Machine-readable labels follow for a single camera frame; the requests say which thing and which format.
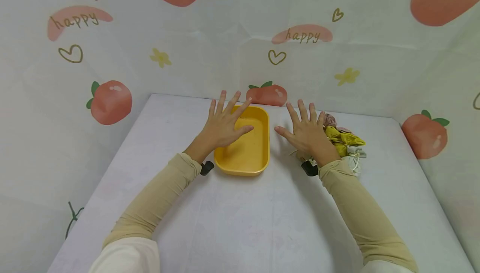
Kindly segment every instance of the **white sleeve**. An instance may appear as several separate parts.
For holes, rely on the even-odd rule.
[[[360,273],[413,273],[405,267],[388,261],[369,261]]]
[[[148,238],[122,238],[111,242],[88,272],[160,273],[157,242]]]

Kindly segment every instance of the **wrist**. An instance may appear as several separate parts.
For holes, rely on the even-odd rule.
[[[329,164],[333,161],[336,161],[336,160],[341,160],[342,158],[339,156],[338,152],[336,149],[334,149],[334,151],[331,151],[331,152],[318,152],[318,151],[314,151],[312,152],[312,157],[313,159],[315,160],[315,162],[317,162],[317,164],[320,166],[320,167],[323,167],[325,166],[326,164]]]
[[[214,149],[215,147],[213,147],[209,139],[200,133],[183,153],[188,154],[192,160],[202,164]]]

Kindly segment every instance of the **finger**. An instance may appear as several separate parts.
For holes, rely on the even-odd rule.
[[[230,99],[230,101],[228,102],[227,108],[225,108],[225,112],[227,114],[230,114],[232,112],[233,106],[239,101],[240,94],[241,94],[241,92],[237,91],[237,93],[235,93],[235,95],[232,97],[232,99]]]
[[[293,134],[290,131],[288,131],[288,129],[282,126],[279,126],[279,125],[275,126],[274,130],[277,132],[277,134],[281,135],[288,141],[290,141],[290,139],[293,137]]]
[[[208,119],[212,118],[213,115],[215,115],[215,104],[215,99],[212,99],[212,102],[210,103],[210,109],[208,110]]]
[[[321,111],[320,116],[318,116],[317,125],[323,126],[324,120],[325,120],[325,112]]]
[[[317,111],[315,110],[315,104],[310,103],[310,122],[317,124]]]
[[[308,113],[307,113],[307,109],[305,108],[305,105],[303,104],[303,100],[299,99],[298,104],[299,104],[301,121],[308,121]]]
[[[235,131],[235,134],[237,135],[237,139],[252,130],[253,130],[253,125],[243,125],[241,128]]]
[[[246,102],[244,102],[241,106],[238,107],[238,109],[235,110],[235,112],[233,112],[233,118],[235,118],[235,120],[239,119],[243,111],[247,109],[250,103],[252,103],[251,97],[249,97]]]
[[[288,109],[288,113],[290,113],[290,118],[292,119],[293,126],[295,126],[300,122],[299,115],[297,114],[297,112],[295,112],[295,109],[293,108],[292,104],[289,102],[287,102],[287,109]]]
[[[221,115],[223,112],[223,104],[225,103],[225,96],[227,96],[227,91],[222,90],[222,93],[220,94],[220,100],[218,100],[217,104],[217,112],[215,115]]]

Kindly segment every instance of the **wall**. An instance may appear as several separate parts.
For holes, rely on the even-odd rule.
[[[399,102],[394,117],[403,123],[407,137],[421,139],[410,144],[476,270],[480,268],[479,23],[480,12],[476,11],[448,49],[417,79],[405,100]],[[444,118],[449,124],[443,128],[423,118],[425,124],[406,130],[405,121],[423,109],[433,119]]]
[[[72,219],[67,202],[88,201],[150,93],[222,89],[449,119],[448,143],[420,162],[478,258],[468,239],[480,221],[477,0],[0,1],[3,272],[47,269]]]

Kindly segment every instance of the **pink banner shape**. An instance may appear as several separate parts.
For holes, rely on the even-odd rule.
[[[319,39],[323,42],[330,42],[333,40],[333,34],[328,28],[317,24],[302,24],[276,34],[272,38],[272,43],[281,44],[291,39],[300,40],[300,43],[317,43]]]
[[[51,41],[57,40],[66,27],[82,26],[88,24],[98,25],[98,20],[112,21],[113,18],[107,12],[88,5],[74,5],[63,8],[48,19],[47,37]]]

